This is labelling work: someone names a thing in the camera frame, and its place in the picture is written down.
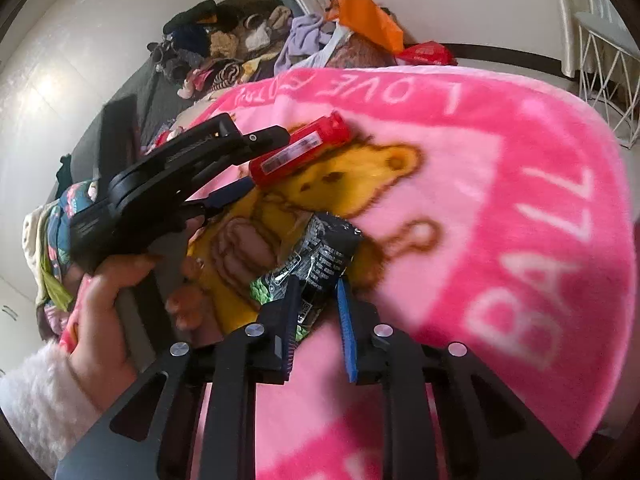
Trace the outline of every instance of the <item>bear ear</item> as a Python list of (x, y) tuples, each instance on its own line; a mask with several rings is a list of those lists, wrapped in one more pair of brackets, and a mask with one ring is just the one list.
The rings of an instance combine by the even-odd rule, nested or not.
[(422, 152), (415, 146), (387, 146), (382, 150), (385, 163), (397, 176), (413, 173), (422, 164)]

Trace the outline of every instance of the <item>orange paper bag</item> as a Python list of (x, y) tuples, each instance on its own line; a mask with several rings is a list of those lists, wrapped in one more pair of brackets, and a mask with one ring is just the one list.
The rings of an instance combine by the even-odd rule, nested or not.
[(404, 50), (402, 29), (373, 0), (334, 0), (332, 7), (328, 20), (338, 18), (341, 25), (393, 54)]

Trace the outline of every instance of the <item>purple garment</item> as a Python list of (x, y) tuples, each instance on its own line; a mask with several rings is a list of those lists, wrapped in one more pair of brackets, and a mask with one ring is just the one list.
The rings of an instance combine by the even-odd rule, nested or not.
[(278, 56), (273, 73), (278, 75), (296, 64), (295, 57), (308, 57), (319, 52), (331, 39), (331, 34), (320, 30), (324, 18), (318, 14), (307, 14), (294, 18), (291, 32)]

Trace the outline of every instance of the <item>red bottle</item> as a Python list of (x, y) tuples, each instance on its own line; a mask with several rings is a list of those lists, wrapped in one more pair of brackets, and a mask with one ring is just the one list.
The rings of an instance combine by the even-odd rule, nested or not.
[(256, 186), (267, 187), (294, 170), (314, 160), (328, 148), (340, 146), (351, 139), (351, 132), (338, 112), (296, 130), (289, 144), (261, 155), (249, 162), (249, 174)]

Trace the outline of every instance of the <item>black snack bag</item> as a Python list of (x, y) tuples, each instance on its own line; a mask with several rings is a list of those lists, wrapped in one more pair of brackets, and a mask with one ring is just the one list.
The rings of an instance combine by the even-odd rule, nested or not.
[(251, 297), (260, 304), (284, 298), (287, 276), (293, 273), (299, 277), (302, 306), (296, 341), (302, 340), (333, 297), (335, 285), (353, 260), (360, 240), (360, 230), (346, 220), (331, 213), (315, 213), (283, 266), (250, 285)]

